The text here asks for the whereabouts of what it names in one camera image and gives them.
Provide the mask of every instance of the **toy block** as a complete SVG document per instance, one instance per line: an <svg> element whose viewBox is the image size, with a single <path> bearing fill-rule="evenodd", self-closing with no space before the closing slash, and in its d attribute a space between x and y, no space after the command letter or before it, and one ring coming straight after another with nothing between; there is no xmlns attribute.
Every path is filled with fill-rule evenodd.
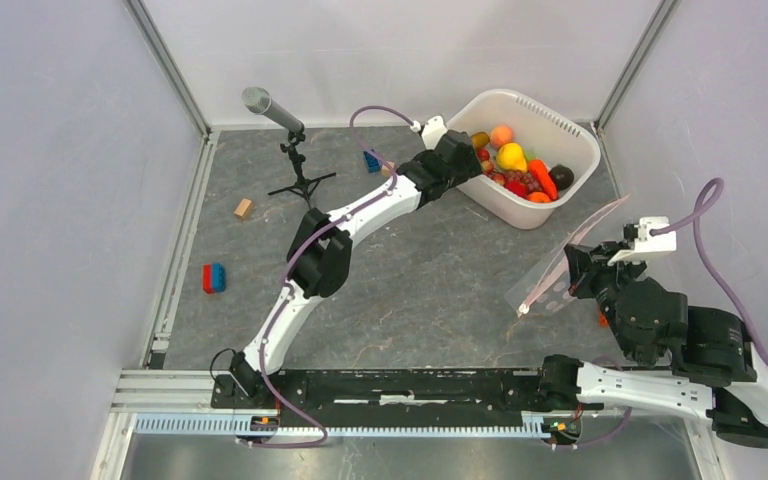
<svg viewBox="0 0 768 480"><path fill-rule="evenodd" d="M248 198L244 198L243 201L237 205L237 209L234 210L234 215L236 215L240 220L245 220L246 217L248 217L251 213L252 207L254 207L252 201Z"/></svg>
<svg viewBox="0 0 768 480"><path fill-rule="evenodd" d="M212 286L213 275L211 274L211 270L212 269L210 265L201 267L201 288L204 290L204 293L208 295L214 293Z"/></svg>
<svg viewBox="0 0 768 480"><path fill-rule="evenodd" d="M208 295L225 291L225 267L221 263L207 264L202 267L202 289Z"/></svg>
<svg viewBox="0 0 768 480"><path fill-rule="evenodd" d="M387 162L387 165L390 165L393 168L393 170L396 169L396 164L394 162ZM390 176L390 170L387 169L387 168L382 167L381 168L381 175L384 175L385 177L389 177Z"/></svg>
<svg viewBox="0 0 768 480"><path fill-rule="evenodd" d="M366 170L369 173L375 173L381 171L381 164L378 163L378 159L370 155L369 152L363 152L363 159L366 161Z"/></svg>

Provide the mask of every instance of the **toy fruit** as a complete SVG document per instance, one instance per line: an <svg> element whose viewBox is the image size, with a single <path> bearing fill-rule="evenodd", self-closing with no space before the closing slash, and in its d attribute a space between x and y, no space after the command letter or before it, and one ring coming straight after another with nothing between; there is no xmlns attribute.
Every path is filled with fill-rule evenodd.
<svg viewBox="0 0 768 480"><path fill-rule="evenodd" d="M546 165L539 158L528 162L528 173L537 179L540 183L540 188L543 189L550 199L558 199L558 188L552 181L552 177L549 176L549 170L546 169Z"/></svg>
<svg viewBox="0 0 768 480"><path fill-rule="evenodd" d="M522 147L516 143L507 143L502 145L496 155L496 163L502 170L528 171L528 163L525 161L525 155L522 153Z"/></svg>
<svg viewBox="0 0 768 480"><path fill-rule="evenodd" d="M490 175L490 180L493 180L494 182L498 183L501 186L505 186L508 181L505 179L505 176L501 173L494 173L493 175Z"/></svg>
<svg viewBox="0 0 768 480"><path fill-rule="evenodd" d="M525 199L534 203L550 203L552 201L552 199L549 198L549 195L546 195L543 192L529 193Z"/></svg>
<svg viewBox="0 0 768 480"><path fill-rule="evenodd" d="M549 170L549 177L555 182L558 190L566 190L575 182L575 175L572 173L572 170L563 165L556 165Z"/></svg>
<svg viewBox="0 0 768 480"><path fill-rule="evenodd" d="M500 148L506 143L514 141L514 131L507 125L499 125L490 132L490 145Z"/></svg>
<svg viewBox="0 0 768 480"><path fill-rule="evenodd" d="M495 169L496 169L496 166L493 165L493 162L491 162L490 160L482 160L481 161L481 171L482 172L490 173L490 172L492 172Z"/></svg>
<svg viewBox="0 0 768 480"><path fill-rule="evenodd" d="M490 135L487 135L486 132L473 133L470 138L472 139L472 146L475 147L476 150L484 148L490 143Z"/></svg>
<svg viewBox="0 0 768 480"><path fill-rule="evenodd" d="M527 193L525 190L525 185L516 180L505 183L505 188L510 190L514 195L522 198L525 198L525 194Z"/></svg>
<svg viewBox="0 0 768 480"><path fill-rule="evenodd" d="M530 173L524 173L522 175L522 183L523 185L525 185L525 188L528 190L528 193L543 191L543 188L540 187L540 182L538 182L534 178L534 175Z"/></svg>

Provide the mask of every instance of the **small wooden block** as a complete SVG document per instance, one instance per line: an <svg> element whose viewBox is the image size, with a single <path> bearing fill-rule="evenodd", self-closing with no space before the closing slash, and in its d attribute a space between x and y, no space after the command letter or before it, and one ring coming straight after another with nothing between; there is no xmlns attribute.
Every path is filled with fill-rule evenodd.
<svg viewBox="0 0 768 480"><path fill-rule="evenodd" d="M245 220L251 213L252 207L254 207L254 204L251 203L251 200L244 198L243 201L237 205L237 209L234 210L234 215L239 217L240 220Z"/></svg>
<svg viewBox="0 0 768 480"><path fill-rule="evenodd" d="M393 170L396 169L396 164L395 163L393 163L393 162L384 162L384 163L386 163L387 165L390 165L390 167L392 167ZM389 177L390 176L390 169L385 167L385 166L382 166L381 167L381 175L384 175L385 177Z"/></svg>

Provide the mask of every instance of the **carrot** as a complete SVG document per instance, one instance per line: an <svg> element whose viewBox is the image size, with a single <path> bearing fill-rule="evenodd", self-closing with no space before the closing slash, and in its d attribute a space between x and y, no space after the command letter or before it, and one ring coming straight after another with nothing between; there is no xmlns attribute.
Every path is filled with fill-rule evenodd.
<svg viewBox="0 0 768 480"><path fill-rule="evenodd" d="M552 177L549 176L549 170L543 161L539 158L528 162L528 172L537 179L537 183L540 184L540 188L549 196L552 201L558 199L558 187L555 186L555 182L552 181Z"/></svg>

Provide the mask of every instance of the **clear plastic panel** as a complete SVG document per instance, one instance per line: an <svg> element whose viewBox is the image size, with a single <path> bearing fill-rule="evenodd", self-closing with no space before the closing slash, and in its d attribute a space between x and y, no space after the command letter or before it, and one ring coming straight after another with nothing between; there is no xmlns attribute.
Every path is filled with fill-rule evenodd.
<svg viewBox="0 0 768 480"><path fill-rule="evenodd" d="M636 220L628 199L626 195L597 210L508 290L505 299L517 311L518 317L551 315L573 300L567 292L569 266L564 246L568 243L595 246L607 240L619 240L623 225Z"/></svg>

